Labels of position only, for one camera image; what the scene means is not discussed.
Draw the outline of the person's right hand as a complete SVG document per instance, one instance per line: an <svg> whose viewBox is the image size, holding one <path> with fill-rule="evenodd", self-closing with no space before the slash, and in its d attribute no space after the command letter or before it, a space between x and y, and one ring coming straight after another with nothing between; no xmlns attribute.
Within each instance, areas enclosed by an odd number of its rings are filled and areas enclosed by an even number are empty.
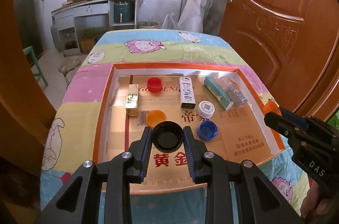
<svg viewBox="0 0 339 224"><path fill-rule="evenodd" d="M334 198L321 199L320 187L313 181L300 207L300 217L306 219L307 217L312 218L318 215L327 214L334 202Z"/></svg>

